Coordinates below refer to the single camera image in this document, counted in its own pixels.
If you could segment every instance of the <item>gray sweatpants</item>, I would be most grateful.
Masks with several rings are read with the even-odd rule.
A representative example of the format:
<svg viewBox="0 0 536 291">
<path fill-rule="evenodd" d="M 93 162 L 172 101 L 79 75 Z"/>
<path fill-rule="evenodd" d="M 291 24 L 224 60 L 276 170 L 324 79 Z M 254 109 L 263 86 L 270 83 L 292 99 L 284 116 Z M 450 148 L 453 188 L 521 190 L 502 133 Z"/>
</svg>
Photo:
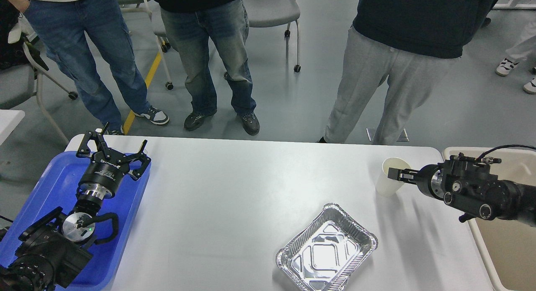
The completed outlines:
<svg viewBox="0 0 536 291">
<path fill-rule="evenodd" d="M 387 78 L 389 89 L 373 144 L 394 144 L 411 112 L 427 100 L 457 60 L 394 49 L 350 27 L 343 77 L 324 139 L 328 143 L 345 142 L 370 98 Z"/>
<path fill-rule="evenodd" d="M 515 45 L 506 50 L 508 60 L 525 60 L 536 49 L 536 16 L 523 28 Z"/>
</svg>

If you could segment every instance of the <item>paper cup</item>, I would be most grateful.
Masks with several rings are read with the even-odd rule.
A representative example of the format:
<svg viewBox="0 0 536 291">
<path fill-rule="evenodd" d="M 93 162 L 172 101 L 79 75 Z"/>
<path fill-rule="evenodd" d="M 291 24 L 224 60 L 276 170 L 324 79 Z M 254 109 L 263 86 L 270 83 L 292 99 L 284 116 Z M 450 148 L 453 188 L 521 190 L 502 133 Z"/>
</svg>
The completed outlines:
<svg viewBox="0 0 536 291">
<path fill-rule="evenodd" d="M 388 158 L 381 165 L 381 173 L 379 174 L 378 180 L 376 182 L 376 192 L 383 197 L 390 197 L 397 192 L 397 190 L 404 185 L 404 182 L 397 181 L 387 178 L 387 173 L 389 172 L 389 167 L 394 167 L 395 169 L 410 169 L 410 165 L 400 158 Z"/>
</svg>

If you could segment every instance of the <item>chair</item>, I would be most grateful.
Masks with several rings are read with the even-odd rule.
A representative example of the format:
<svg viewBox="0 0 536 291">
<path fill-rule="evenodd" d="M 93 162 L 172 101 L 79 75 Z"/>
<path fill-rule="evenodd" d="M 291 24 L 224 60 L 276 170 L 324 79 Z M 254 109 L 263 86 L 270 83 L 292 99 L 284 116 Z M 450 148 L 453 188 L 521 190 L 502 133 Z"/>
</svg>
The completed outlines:
<svg viewBox="0 0 536 291">
<path fill-rule="evenodd" d="M 291 23 L 296 22 L 297 64 L 294 72 L 300 72 L 300 7 L 296 0 L 243 0 L 250 27 L 272 27 L 287 24 L 285 38 L 291 36 Z"/>
<path fill-rule="evenodd" d="M 145 12 L 149 15 L 149 19 L 152 17 L 153 13 L 147 4 L 151 0 L 117 0 L 119 5 L 121 5 L 121 12 L 130 13 L 130 12 Z M 126 5 L 136 5 L 136 7 L 126 7 Z"/>
<path fill-rule="evenodd" d="M 162 64 L 164 66 L 164 71 L 166 72 L 166 89 L 171 90 L 173 89 L 173 81 L 171 81 L 171 76 L 169 75 L 169 69 L 166 63 L 166 59 L 164 58 L 164 53 L 167 52 L 171 48 L 171 46 L 169 45 L 169 41 L 167 41 L 166 28 L 164 27 L 164 22 L 162 21 L 162 16 L 160 15 L 159 6 L 157 7 L 157 9 L 155 9 L 155 16 L 151 17 L 151 26 L 153 27 L 153 33 L 157 38 L 158 52 L 160 54 Z"/>
<path fill-rule="evenodd" d="M 48 119 L 63 142 L 65 142 L 65 144 L 69 144 L 69 140 L 63 131 L 59 128 L 56 121 L 52 119 L 50 113 L 48 113 L 43 106 L 43 76 L 48 77 L 52 82 L 67 92 L 71 100 L 78 98 L 78 93 L 67 90 L 65 87 L 63 87 L 63 85 L 50 76 L 47 72 L 48 68 L 46 67 L 46 64 L 44 64 L 42 60 L 36 60 L 32 56 L 36 55 L 34 52 L 31 52 L 33 49 L 34 48 L 31 46 L 31 44 L 28 41 L 25 41 L 23 50 L 30 64 L 13 66 L 12 68 L 8 68 L 7 70 L 2 70 L 0 72 L 0 80 L 2 81 L 2 89 L 0 91 L 0 108 L 14 108 L 15 106 L 18 106 L 19 104 L 29 100 L 32 96 L 35 96 L 37 98 L 39 109 L 42 111 L 44 117 Z"/>
</svg>

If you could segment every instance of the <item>person's hand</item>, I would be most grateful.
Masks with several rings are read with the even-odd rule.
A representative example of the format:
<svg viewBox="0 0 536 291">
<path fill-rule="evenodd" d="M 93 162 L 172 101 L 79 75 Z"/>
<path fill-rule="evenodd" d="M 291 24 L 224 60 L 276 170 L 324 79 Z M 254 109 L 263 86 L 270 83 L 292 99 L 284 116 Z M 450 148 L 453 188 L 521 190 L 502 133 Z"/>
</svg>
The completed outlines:
<svg viewBox="0 0 536 291">
<path fill-rule="evenodd" d="M 15 7 L 17 7 L 17 9 L 19 10 L 19 12 L 21 12 L 21 14 L 23 14 L 28 9 L 29 6 L 30 6 L 30 0 L 21 0 L 19 3 L 17 3 L 17 5 L 15 5 Z"/>
</svg>

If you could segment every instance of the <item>disposable aluminum container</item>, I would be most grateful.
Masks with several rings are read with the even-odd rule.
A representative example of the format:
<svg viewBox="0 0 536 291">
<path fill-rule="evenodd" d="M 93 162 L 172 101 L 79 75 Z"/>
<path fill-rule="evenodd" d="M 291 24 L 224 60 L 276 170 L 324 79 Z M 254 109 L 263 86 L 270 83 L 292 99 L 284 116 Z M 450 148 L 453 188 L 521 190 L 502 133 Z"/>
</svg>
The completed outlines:
<svg viewBox="0 0 536 291">
<path fill-rule="evenodd" d="M 303 291 L 342 291 L 350 275 L 378 246 L 368 232 L 335 203 L 276 255 L 277 266 Z"/>
</svg>

